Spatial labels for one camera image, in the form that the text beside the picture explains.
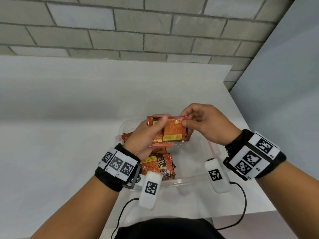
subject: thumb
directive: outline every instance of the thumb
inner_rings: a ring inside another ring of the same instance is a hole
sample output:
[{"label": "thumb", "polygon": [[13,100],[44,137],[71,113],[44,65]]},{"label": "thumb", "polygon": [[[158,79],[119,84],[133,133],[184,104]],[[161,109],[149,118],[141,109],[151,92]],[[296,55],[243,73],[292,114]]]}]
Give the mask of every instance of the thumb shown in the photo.
[{"label": "thumb", "polygon": [[156,124],[149,127],[149,132],[155,136],[160,130],[162,130],[168,120],[168,116],[163,116]]},{"label": "thumb", "polygon": [[197,131],[200,130],[200,122],[198,121],[195,121],[195,120],[184,120],[182,122],[182,126],[183,127],[187,127],[187,128],[190,128],[190,129],[195,129]]}]

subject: black wristband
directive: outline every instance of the black wristband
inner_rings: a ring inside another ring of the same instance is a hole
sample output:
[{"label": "black wristband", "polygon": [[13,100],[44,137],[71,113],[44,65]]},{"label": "black wristband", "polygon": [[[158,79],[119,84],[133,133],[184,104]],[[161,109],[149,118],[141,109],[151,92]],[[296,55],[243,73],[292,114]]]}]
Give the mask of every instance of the black wristband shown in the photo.
[{"label": "black wristband", "polygon": [[[244,129],[242,133],[230,144],[226,145],[225,148],[228,152],[228,155],[230,158],[233,158],[252,138],[254,135],[253,132]],[[279,164],[286,161],[286,156],[282,152],[279,152],[279,154],[272,160],[272,162],[262,171],[260,172],[256,178],[261,178],[267,174],[269,174],[271,171],[273,171]]]},{"label": "black wristband", "polygon": [[[135,156],[133,153],[131,153],[130,151],[123,148],[122,144],[119,143],[118,145],[116,145],[115,149],[117,151],[125,154],[126,156],[130,156],[134,160],[138,161],[138,163],[140,162],[140,159],[137,156]],[[108,172],[106,172],[104,169],[102,169],[100,167],[98,167],[95,170],[94,175],[107,187],[109,187],[110,189],[117,191],[117,192],[121,191],[123,188],[123,184],[125,184],[125,181],[123,181],[117,177],[114,177],[113,175],[109,174]]]}]

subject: black shirt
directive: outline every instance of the black shirt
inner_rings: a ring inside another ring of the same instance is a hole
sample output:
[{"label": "black shirt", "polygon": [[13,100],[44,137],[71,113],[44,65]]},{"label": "black shirt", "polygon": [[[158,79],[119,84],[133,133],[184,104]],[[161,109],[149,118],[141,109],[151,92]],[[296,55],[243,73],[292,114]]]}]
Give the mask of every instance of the black shirt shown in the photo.
[{"label": "black shirt", "polygon": [[225,239],[204,219],[157,218],[119,228],[116,239]]}]

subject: hand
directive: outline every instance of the hand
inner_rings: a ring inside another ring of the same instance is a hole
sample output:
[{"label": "hand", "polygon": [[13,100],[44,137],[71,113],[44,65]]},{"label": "hand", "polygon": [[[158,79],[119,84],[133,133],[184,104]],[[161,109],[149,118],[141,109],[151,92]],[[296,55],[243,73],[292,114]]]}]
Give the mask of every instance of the hand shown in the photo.
[{"label": "hand", "polygon": [[162,130],[170,117],[170,114],[153,115],[162,117],[156,124],[147,125],[147,120],[141,122],[129,139],[123,145],[123,148],[133,153],[140,160],[146,159],[152,152],[152,140],[155,135]]},{"label": "hand", "polygon": [[188,116],[182,126],[199,131],[207,140],[226,146],[241,134],[227,117],[212,105],[191,104],[180,116]]}]

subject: black cable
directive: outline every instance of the black cable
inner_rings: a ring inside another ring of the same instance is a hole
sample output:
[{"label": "black cable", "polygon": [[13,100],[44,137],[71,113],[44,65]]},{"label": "black cable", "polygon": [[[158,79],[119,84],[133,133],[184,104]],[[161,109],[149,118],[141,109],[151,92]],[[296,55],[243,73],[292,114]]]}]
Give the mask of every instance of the black cable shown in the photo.
[{"label": "black cable", "polygon": [[121,213],[120,213],[119,219],[118,219],[118,221],[117,221],[116,228],[115,228],[115,230],[114,230],[114,231],[113,231],[113,233],[112,233],[111,239],[112,239],[112,237],[113,237],[114,232],[115,232],[115,231],[116,231],[116,229],[119,227],[119,224],[120,224],[120,218],[121,218],[121,215],[122,215],[122,213],[123,213],[123,211],[124,211],[125,207],[126,207],[126,206],[130,203],[130,202],[132,202],[132,201],[134,201],[134,200],[139,200],[139,198],[131,199],[131,200],[129,200],[129,201],[128,201],[125,205],[124,205],[124,207],[123,207],[123,209],[122,209],[122,211],[121,211]]},{"label": "black cable", "polygon": [[239,218],[239,220],[235,223],[235,224],[232,224],[230,226],[226,226],[226,227],[222,227],[222,228],[219,228],[219,229],[216,229],[216,230],[224,230],[224,229],[227,229],[227,228],[230,228],[230,227],[233,227],[233,226],[236,226],[239,224],[239,222],[241,222],[241,220],[244,218],[244,215],[245,215],[245,212],[246,212],[246,208],[247,208],[247,197],[246,197],[246,194],[245,194],[245,191],[244,189],[240,186],[240,184],[236,183],[236,182],[229,182],[230,184],[233,184],[233,185],[238,185],[239,188],[241,189],[241,191],[243,192],[244,194],[244,197],[245,197],[245,207],[244,207],[244,212],[242,213],[241,217]]}]

